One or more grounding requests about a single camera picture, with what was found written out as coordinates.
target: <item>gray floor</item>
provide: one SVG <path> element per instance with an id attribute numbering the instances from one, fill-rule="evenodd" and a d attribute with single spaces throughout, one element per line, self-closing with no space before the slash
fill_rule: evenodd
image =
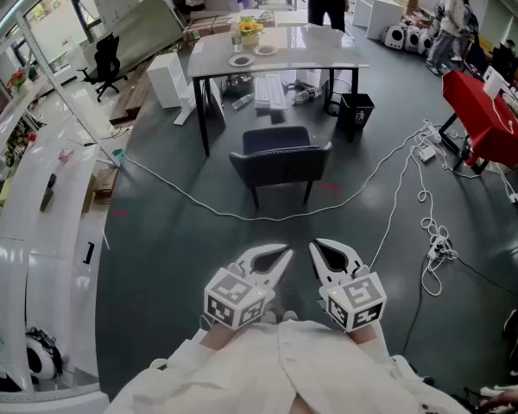
<path id="1" fill-rule="evenodd" d="M 242 133 L 272 125 L 268 116 L 257 118 L 252 105 L 235 114 L 226 103 L 224 131 L 218 120 L 208 120 L 212 152 L 206 159 L 195 112 L 183 127 L 176 127 L 172 121 L 178 110 L 163 110 L 150 91 L 127 155 L 219 211 L 286 216 L 338 204 L 360 188 L 381 158 L 421 127 L 423 118 L 442 123 L 452 113 L 441 97 L 441 80 L 419 56 L 368 41 L 363 29 L 351 32 L 371 63 L 361 71 L 359 91 L 370 94 L 376 105 L 362 136 L 346 143 L 321 103 L 288 109 L 283 123 L 305 124 L 314 141 L 334 144 L 324 179 L 313 187 L 307 207 L 301 206 L 304 185 L 284 185 L 259 189 L 261 209 L 256 211 L 231 166 L 228 153 L 242 150 Z M 187 58 L 182 62 L 186 68 Z M 386 229 L 407 152 L 408 147 L 385 163 L 345 207 L 283 223 L 214 216 L 125 161 L 105 229 L 111 250 L 103 247 L 98 280 L 96 333 L 103 391 L 114 396 L 153 359 L 169 356 L 191 338 L 199 327 L 206 283 L 219 267 L 257 245 L 284 242 L 295 250 L 278 305 L 297 311 L 302 319 L 330 324 L 316 303 L 319 284 L 307 244 L 314 237 L 334 239 L 354 247 L 369 264 Z M 481 179 L 460 179 L 444 172 L 440 160 L 422 170 L 433 192 L 434 217 L 449 229 L 460 257 L 518 290 L 518 254 L 511 254 L 518 246 L 518 213 L 500 178 L 485 173 Z M 321 184 L 337 184 L 338 197 Z M 403 348 L 419 297 L 420 263 L 429 249 L 428 235 L 420 227 L 429 206 L 417 200 L 419 190 L 418 172 L 409 167 L 393 226 L 374 267 L 388 294 L 382 326 L 391 354 Z M 120 210 L 126 214 L 115 213 Z M 518 307 L 518 298 L 457 261 L 445 263 L 438 274 L 442 295 L 425 295 L 407 358 L 419 374 L 433 376 L 448 392 L 503 382 L 506 348 L 500 330 Z"/>

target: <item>hand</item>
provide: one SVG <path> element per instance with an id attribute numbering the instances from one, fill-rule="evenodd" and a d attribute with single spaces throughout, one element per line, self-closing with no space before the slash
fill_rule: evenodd
<path id="1" fill-rule="evenodd" d="M 517 405 L 518 404 L 518 390 L 517 391 L 506 391 L 494 398 L 490 398 L 489 400 L 484 400 L 480 406 L 479 410 L 481 412 L 488 412 L 493 408 L 498 406 L 508 406 L 508 405 Z"/>

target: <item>ceiling light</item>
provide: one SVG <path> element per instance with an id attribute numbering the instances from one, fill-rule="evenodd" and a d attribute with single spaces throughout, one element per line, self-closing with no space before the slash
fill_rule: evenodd
<path id="1" fill-rule="evenodd" d="M 24 1 L 25 0 L 17 0 L 16 4 L 14 4 L 11 7 L 11 9 L 8 11 L 8 14 L 6 14 L 5 17 L 2 19 L 2 21 L 0 22 L 0 28 L 8 21 L 8 19 L 11 17 L 11 15 L 14 12 L 16 12 L 17 8 L 19 8 Z"/>

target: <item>red tape mark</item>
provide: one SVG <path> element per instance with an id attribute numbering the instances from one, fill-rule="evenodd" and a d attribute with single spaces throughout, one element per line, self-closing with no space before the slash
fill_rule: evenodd
<path id="1" fill-rule="evenodd" d="M 337 184 L 321 184 L 321 189 L 333 189 L 334 190 L 334 197 L 338 197 L 338 185 Z"/>

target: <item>water bottle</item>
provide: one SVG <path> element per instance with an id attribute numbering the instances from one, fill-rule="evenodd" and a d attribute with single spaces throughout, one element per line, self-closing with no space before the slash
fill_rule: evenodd
<path id="1" fill-rule="evenodd" d="M 253 99 L 253 94 L 249 93 L 248 95 L 241 97 L 239 100 L 236 100 L 232 103 L 232 107 L 234 110 L 240 110 L 243 106 L 249 103 Z"/>
<path id="2" fill-rule="evenodd" d="M 235 53 L 243 51 L 242 45 L 242 32 L 238 27 L 238 23 L 233 22 L 231 24 L 231 39 L 232 39 L 232 49 Z"/>
<path id="3" fill-rule="evenodd" d="M 322 89 L 319 87 L 312 87 L 311 89 L 305 89 L 298 93 L 295 97 L 292 98 L 294 104 L 301 104 L 305 101 L 312 100 L 316 97 L 320 97 L 322 95 Z"/>

